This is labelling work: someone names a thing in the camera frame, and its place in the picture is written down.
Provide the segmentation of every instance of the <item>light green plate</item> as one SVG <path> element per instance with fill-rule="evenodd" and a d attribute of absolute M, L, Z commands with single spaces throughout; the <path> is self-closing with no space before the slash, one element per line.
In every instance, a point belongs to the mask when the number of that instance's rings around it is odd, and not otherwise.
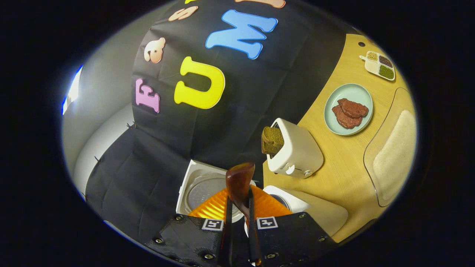
<path fill-rule="evenodd" d="M 338 100 L 342 98 L 346 98 L 353 102 L 365 105 L 369 109 L 368 114 L 363 117 L 360 126 L 356 126 L 353 129 L 346 129 L 336 120 L 336 116 L 335 113 L 333 113 L 332 108 L 338 105 Z M 338 87 L 328 98 L 325 105 L 325 110 L 323 112 L 323 117 L 328 129 L 330 129 L 330 131 L 334 132 L 335 134 L 340 135 L 352 135 L 363 130 L 370 122 L 372 116 L 373 99 L 371 98 L 368 90 L 358 84 L 345 84 Z"/>

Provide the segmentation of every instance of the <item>white appliance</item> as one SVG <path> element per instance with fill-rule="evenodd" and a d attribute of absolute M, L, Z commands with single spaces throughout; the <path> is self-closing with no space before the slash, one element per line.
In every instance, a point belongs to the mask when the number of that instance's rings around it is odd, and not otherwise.
<path fill-rule="evenodd" d="M 348 211 L 344 207 L 301 191 L 268 185 L 264 188 L 264 192 L 283 199 L 292 213 L 307 212 L 330 237 L 333 236 L 348 219 Z M 244 231 L 246 235 L 249 236 L 245 223 Z"/>
<path fill-rule="evenodd" d="M 271 172 L 307 178 L 323 164 L 323 154 L 312 135 L 304 128 L 277 118 L 271 127 L 279 128 L 284 146 L 274 156 L 267 155 Z"/>
<path fill-rule="evenodd" d="M 226 170 L 190 160 L 180 186 L 176 212 L 187 215 L 214 194 L 226 188 Z M 233 204 L 232 222 L 244 216 Z"/>

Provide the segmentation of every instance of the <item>wooden table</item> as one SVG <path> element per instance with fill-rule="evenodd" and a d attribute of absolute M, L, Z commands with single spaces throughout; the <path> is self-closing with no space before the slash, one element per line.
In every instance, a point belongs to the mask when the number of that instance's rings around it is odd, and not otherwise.
<path fill-rule="evenodd" d="M 359 46 L 359 42 L 365 43 L 366 46 Z M 323 166 L 309 178 L 299 179 L 274 174 L 269 170 L 267 161 L 264 162 L 264 187 L 274 185 L 299 190 L 347 209 L 348 220 L 332 236 L 336 242 L 347 238 L 386 209 L 378 205 L 373 184 L 363 164 L 363 154 L 382 125 L 396 89 L 403 87 L 409 90 L 397 66 L 395 66 L 394 81 L 388 81 L 368 72 L 364 68 L 364 61 L 359 56 L 366 56 L 369 50 L 385 55 L 366 37 L 355 34 L 346 35 L 345 46 L 335 70 L 315 102 L 298 123 L 310 132 L 320 146 L 324 156 Z M 347 83 L 356 83 L 365 87 L 372 96 L 374 110 L 370 123 L 363 131 L 355 135 L 341 136 L 328 129 L 323 119 L 323 109 L 330 94 Z"/>

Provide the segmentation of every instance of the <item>black cloth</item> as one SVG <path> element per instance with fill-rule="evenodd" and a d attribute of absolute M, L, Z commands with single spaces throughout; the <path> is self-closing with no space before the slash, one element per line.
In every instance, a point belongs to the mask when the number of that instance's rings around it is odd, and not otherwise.
<path fill-rule="evenodd" d="M 169 22 L 175 11 L 193 5 L 190 17 Z M 278 19 L 272 32 L 259 40 L 263 49 L 255 60 L 226 47 L 205 48 L 208 35 L 230 29 L 221 16 L 230 9 Z M 86 187 L 87 202 L 104 219 L 131 238 L 145 243 L 175 212 L 178 191 L 190 159 L 223 169 L 254 162 L 254 180 L 261 183 L 260 135 L 280 117 L 298 123 L 333 72 L 345 43 L 355 30 L 301 1 L 282 9 L 263 3 L 229 0 L 184 1 L 166 11 L 146 33 L 134 63 L 133 115 L 137 128 L 127 130 L 101 157 Z M 163 57 L 147 62 L 149 41 L 166 39 Z M 175 86 L 207 91 L 210 80 L 193 73 L 180 75 L 186 56 L 213 65 L 225 76 L 221 100 L 203 110 L 173 100 Z M 135 80 L 160 95 L 160 112 L 135 103 Z M 246 242 L 242 231 L 236 244 Z"/>

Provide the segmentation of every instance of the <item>steak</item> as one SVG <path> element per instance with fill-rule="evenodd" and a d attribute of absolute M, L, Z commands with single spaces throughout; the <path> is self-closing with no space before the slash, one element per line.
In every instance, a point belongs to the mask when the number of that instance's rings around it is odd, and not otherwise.
<path fill-rule="evenodd" d="M 343 109 L 340 105 L 334 106 L 332 108 L 332 111 L 333 113 L 335 113 L 336 120 L 338 121 L 338 123 L 346 129 L 353 129 L 356 126 L 359 126 L 361 124 L 361 121 L 363 120 L 362 117 L 348 117 L 347 115 L 345 115 L 345 113 L 343 113 Z"/>
<path fill-rule="evenodd" d="M 368 114 L 368 108 L 366 106 L 346 98 L 338 100 L 338 104 L 342 107 L 343 113 L 351 118 L 360 118 Z"/>

